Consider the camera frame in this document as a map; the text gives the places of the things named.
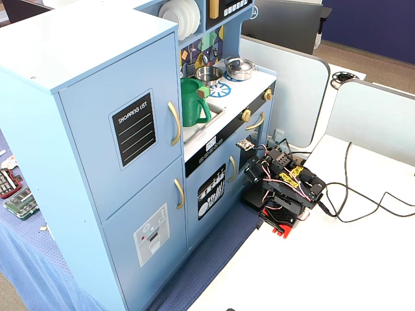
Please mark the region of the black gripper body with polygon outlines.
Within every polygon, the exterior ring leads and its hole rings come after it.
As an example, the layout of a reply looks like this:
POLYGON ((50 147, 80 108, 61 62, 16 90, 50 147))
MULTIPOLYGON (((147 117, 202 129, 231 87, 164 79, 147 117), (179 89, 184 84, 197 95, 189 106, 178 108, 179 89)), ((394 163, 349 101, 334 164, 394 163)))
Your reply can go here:
POLYGON ((269 155, 258 157, 254 155, 248 160, 248 166, 244 170, 244 185, 248 183, 257 183, 264 179, 271 179, 269 170, 270 161, 272 158, 269 155))

